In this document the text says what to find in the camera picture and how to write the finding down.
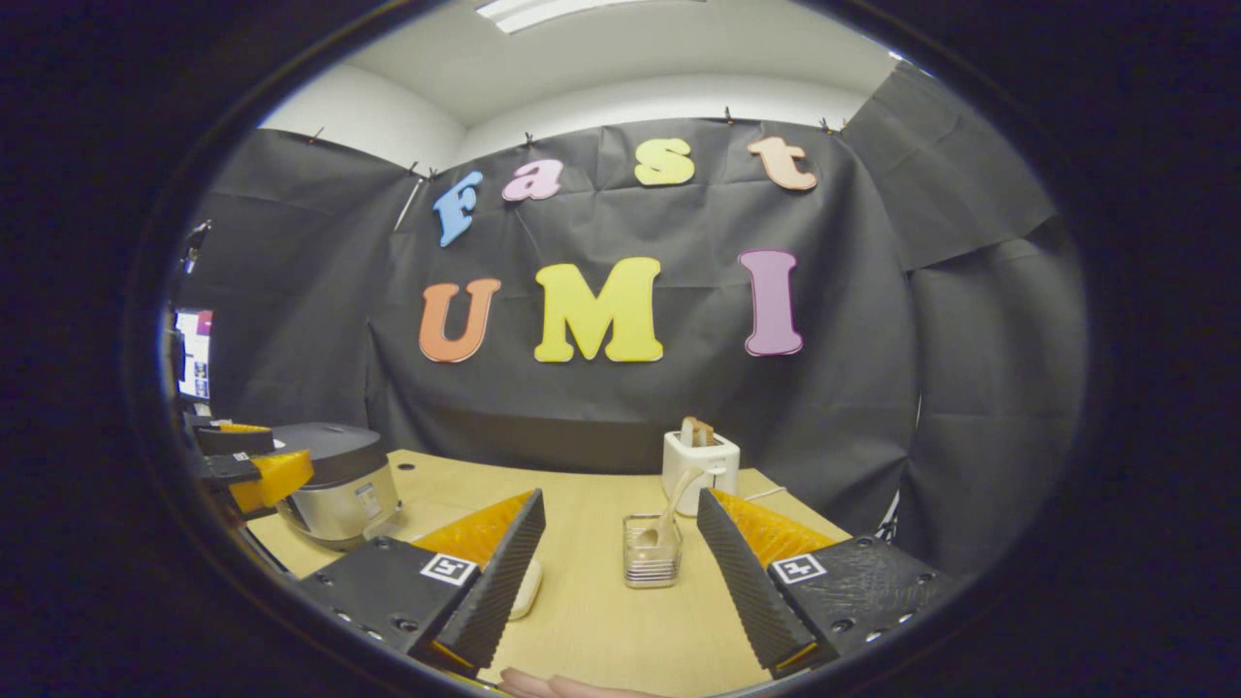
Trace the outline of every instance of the screen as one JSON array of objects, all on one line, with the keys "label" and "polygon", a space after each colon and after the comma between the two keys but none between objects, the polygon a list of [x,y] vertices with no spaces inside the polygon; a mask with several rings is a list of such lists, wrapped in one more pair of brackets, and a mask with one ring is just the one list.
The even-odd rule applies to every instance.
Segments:
[{"label": "screen", "polygon": [[211,399],[207,354],[211,344],[211,310],[177,310],[176,329],[185,335],[185,374],[181,395]]}]

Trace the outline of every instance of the wooden table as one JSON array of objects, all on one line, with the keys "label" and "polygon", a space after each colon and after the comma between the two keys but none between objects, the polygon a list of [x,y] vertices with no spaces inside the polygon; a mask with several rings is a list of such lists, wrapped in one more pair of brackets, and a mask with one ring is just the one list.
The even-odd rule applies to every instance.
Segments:
[{"label": "wooden table", "polygon": [[[400,469],[414,463],[414,469]],[[516,667],[598,686],[660,696],[711,696],[763,683],[727,587],[694,518],[678,515],[685,537],[681,573],[664,589],[629,589],[622,575],[622,519],[656,513],[668,498],[659,476],[568,474],[505,468],[393,451],[388,467],[403,510],[390,533],[413,540],[500,499],[544,491],[547,528],[535,553],[542,586],[530,614],[510,621],[495,661],[479,677],[499,682]],[[777,487],[745,468],[738,494]],[[763,507],[833,538],[849,534],[787,492]],[[304,578],[341,555],[298,535],[278,515],[251,530],[289,570]]]}]

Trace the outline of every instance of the white ceiling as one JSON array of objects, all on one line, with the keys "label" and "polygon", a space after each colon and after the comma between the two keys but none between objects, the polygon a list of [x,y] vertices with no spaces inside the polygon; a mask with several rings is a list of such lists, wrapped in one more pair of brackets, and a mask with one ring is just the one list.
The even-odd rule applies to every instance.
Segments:
[{"label": "white ceiling", "polygon": [[508,109],[611,82],[671,75],[763,76],[871,94],[887,50],[791,0],[638,2],[514,35],[449,0],[349,58],[467,128]]}]

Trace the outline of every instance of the yellow letter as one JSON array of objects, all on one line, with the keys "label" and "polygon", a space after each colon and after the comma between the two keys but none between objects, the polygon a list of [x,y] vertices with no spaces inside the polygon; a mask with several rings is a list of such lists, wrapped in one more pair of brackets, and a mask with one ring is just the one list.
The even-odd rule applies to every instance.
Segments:
[{"label": "yellow letter", "polygon": [[690,144],[680,138],[653,138],[634,153],[642,164],[633,174],[644,186],[689,181],[694,176],[694,160],[685,156],[689,154]]},{"label": "yellow letter", "polygon": [[567,361],[573,347],[565,339],[565,327],[573,332],[582,355],[593,359],[612,325],[612,342],[603,350],[613,361],[656,361],[664,345],[655,340],[652,314],[652,286],[659,276],[659,261],[628,257],[617,262],[598,298],[586,286],[575,265],[552,265],[539,270],[535,281],[544,287],[544,340],[535,347],[540,361]]}]

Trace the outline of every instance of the finger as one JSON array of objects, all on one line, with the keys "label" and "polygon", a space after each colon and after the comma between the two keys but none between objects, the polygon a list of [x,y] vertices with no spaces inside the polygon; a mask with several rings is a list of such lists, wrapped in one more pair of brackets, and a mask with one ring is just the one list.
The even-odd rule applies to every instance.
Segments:
[{"label": "finger", "polygon": [[624,688],[601,688],[580,681],[573,681],[563,676],[553,676],[547,679],[547,686],[555,691],[557,698],[660,698],[650,693],[628,691]]},{"label": "finger", "polygon": [[501,671],[500,679],[500,691],[513,693],[516,698],[557,698],[545,679],[513,667]]}]

